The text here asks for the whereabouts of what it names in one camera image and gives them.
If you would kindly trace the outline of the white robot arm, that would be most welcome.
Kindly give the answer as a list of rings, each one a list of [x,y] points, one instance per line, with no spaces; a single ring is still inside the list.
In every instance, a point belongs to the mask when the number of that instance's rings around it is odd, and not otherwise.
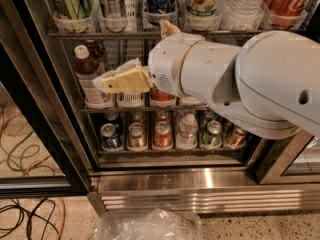
[[[320,136],[320,44],[299,34],[266,31],[243,46],[209,42],[162,19],[162,40],[148,64],[129,61],[93,80],[105,93],[153,86],[191,96],[245,130],[284,139],[303,129]]]

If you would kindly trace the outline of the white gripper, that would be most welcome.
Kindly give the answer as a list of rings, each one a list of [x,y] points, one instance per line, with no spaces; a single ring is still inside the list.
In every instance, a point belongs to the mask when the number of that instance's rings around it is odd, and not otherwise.
[[[149,52],[148,67],[143,66],[138,58],[127,61],[116,70],[103,73],[93,80],[100,91],[108,94],[141,94],[149,92],[155,85],[161,92],[176,97],[184,96],[180,76],[185,57],[204,38],[180,32],[177,26],[166,19],[161,19],[159,24],[163,40]]]

